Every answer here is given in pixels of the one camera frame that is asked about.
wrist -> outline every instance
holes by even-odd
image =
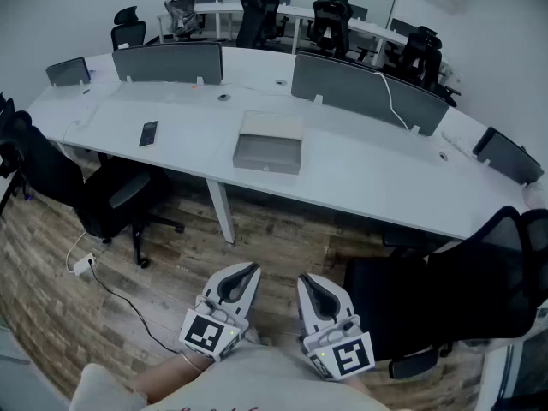
[[[197,352],[193,352],[192,350],[185,349],[181,351],[181,353],[184,354],[184,356],[180,354],[179,357],[182,360],[182,365],[184,367],[192,365],[194,366],[194,369],[198,368],[201,372],[204,372],[214,362],[212,359]]]

power strip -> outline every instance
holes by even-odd
[[[85,258],[76,262],[72,269],[74,270],[74,274],[79,276],[82,272],[89,271],[90,267],[95,266],[96,264],[95,256],[89,253]]]

white bracelet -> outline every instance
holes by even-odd
[[[195,364],[193,364],[192,362],[190,362],[190,359],[183,353],[183,352],[180,352],[179,353],[184,359],[185,361],[194,369],[196,370],[198,373],[203,373],[204,371],[203,370],[200,370]]]

white cable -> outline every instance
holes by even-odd
[[[383,78],[384,84],[386,85],[386,90],[388,91],[388,99],[390,100],[390,109],[394,113],[394,116],[396,116],[398,119],[400,119],[400,122],[403,123],[403,126],[405,127],[405,129],[407,129],[407,131],[411,132],[411,130],[409,129],[407,123],[405,123],[403,121],[403,119],[401,117],[399,117],[399,115],[394,111],[394,107],[392,106],[392,93],[390,92],[390,87],[388,86],[388,81],[386,80],[384,75],[380,72],[375,72],[373,74],[378,74],[381,78]]]
[[[65,132],[63,134],[63,140],[61,141],[61,151],[63,151],[63,154],[65,154],[66,158],[70,158],[69,155],[65,152],[65,136],[67,135],[67,132],[69,131],[70,127],[73,126],[75,123],[79,122],[79,120],[73,120],[68,126],[67,129],[65,129]]]
[[[69,251],[68,251],[68,253],[67,253],[67,257],[65,258],[65,265],[67,266],[67,271],[70,272],[71,274],[74,274],[74,271],[71,271],[71,270],[69,269],[69,255],[70,255],[70,253],[72,253],[72,250],[74,250],[74,247],[76,247],[76,245],[78,245],[78,242],[80,242],[80,239],[81,239],[82,237],[84,237],[86,234],[87,234],[87,231],[84,231],[84,232],[82,233],[82,235],[78,238],[78,241],[76,241],[76,242],[74,243],[74,245],[69,249]]]

curved desk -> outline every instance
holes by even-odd
[[[226,3],[198,3],[194,6],[196,14],[215,14],[217,38],[221,38],[221,19],[220,14],[229,15],[229,39],[232,39],[232,14],[243,12],[243,7],[240,2]],[[287,6],[280,4],[277,9],[278,14],[287,15],[295,18],[295,33],[293,35],[292,53],[295,54],[301,36],[301,20],[313,20],[314,10],[307,8],[299,8],[296,6]],[[169,19],[168,14],[158,15],[158,25],[160,28],[160,43],[164,42],[164,30],[162,27],[162,19]],[[370,33],[379,39],[385,39],[398,45],[405,45],[408,39],[399,33],[389,29],[377,26],[373,23],[360,20],[359,18],[351,18],[348,21],[348,27],[356,32]]]
[[[272,51],[224,48],[220,86],[120,82],[111,55],[86,62],[95,70],[90,91],[47,88],[28,109],[33,124],[50,140],[60,142],[66,134],[68,145],[205,178],[228,242],[235,233],[224,184],[457,239],[469,237],[502,206],[527,209],[520,185],[441,137],[458,136],[471,148],[486,130],[452,108],[432,137],[412,136],[367,116],[293,98],[295,57]],[[220,102],[221,94],[231,99]],[[302,116],[298,176],[234,168],[244,110]],[[156,119],[156,143],[139,148],[143,124]]]

